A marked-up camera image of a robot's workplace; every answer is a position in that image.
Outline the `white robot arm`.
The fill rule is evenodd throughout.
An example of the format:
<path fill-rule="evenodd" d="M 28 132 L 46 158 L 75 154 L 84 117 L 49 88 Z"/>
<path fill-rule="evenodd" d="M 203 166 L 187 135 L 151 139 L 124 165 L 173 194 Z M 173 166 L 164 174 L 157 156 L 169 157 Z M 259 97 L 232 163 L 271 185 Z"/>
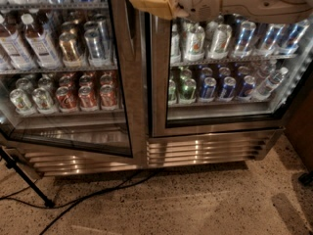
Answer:
<path fill-rule="evenodd" d="M 313 12 L 313 0 L 129 0 L 136 9 L 161 19 L 211 21 L 238 14 L 257 23 L 294 24 Z"/>

